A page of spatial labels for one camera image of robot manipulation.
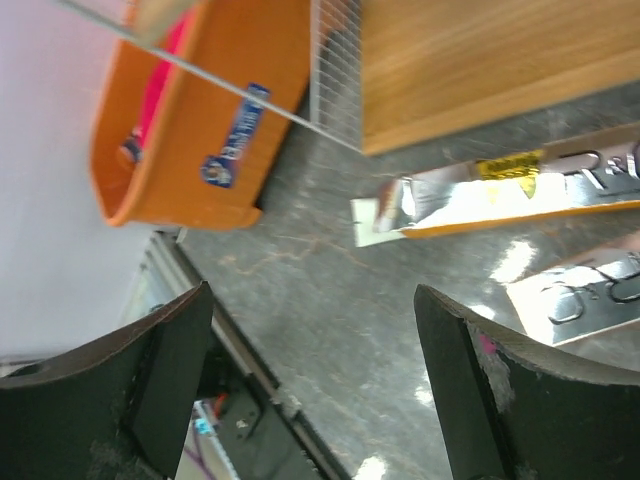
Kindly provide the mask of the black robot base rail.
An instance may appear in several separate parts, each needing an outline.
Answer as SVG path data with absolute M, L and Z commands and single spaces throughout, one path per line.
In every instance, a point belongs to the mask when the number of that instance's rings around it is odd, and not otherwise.
M 211 329 L 177 478 L 349 478 L 219 300 Z

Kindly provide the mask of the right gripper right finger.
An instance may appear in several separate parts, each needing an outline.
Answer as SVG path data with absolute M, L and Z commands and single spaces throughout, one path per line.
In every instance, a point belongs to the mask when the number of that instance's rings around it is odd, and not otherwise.
M 638 478 L 638 372 L 541 344 L 426 285 L 414 310 L 454 478 Z

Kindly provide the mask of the orange silver R&O toothpaste box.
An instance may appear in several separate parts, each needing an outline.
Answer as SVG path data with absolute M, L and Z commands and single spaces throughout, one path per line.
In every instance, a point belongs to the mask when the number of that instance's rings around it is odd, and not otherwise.
M 639 251 L 591 250 L 506 291 L 530 338 L 554 347 L 573 343 L 639 321 Z

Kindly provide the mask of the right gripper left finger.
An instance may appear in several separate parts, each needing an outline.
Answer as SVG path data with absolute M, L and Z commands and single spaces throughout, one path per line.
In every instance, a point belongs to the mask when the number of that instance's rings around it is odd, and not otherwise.
M 4 479 L 175 476 L 211 336 L 207 283 L 1 380 Z

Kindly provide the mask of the torn silver R&O toothpaste box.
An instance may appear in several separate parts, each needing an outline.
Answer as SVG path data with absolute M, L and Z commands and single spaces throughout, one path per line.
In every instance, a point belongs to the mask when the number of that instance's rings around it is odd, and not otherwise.
M 354 199 L 355 244 L 376 245 L 518 221 L 636 208 L 639 126 L 394 178 Z

